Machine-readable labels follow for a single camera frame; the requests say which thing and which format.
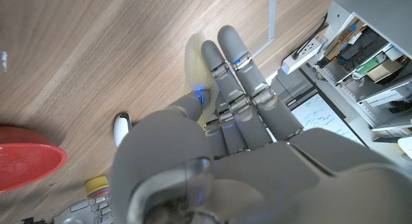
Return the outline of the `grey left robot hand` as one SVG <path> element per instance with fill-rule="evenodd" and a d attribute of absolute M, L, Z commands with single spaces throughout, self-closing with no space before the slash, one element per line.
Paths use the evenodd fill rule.
<path fill-rule="evenodd" d="M 237 31 L 205 41 L 223 101 L 184 95 L 134 125 L 111 173 L 115 223 L 410 223 L 411 174 L 324 129 L 305 130 Z"/>

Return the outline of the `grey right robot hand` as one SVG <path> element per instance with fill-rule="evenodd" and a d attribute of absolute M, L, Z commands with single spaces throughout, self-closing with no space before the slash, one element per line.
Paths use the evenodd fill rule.
<path fill-rule="evenodd" d="M 109 193 L 73 203 L 53 217 L 54 224 L 112 224 L 114 223 Z"/>

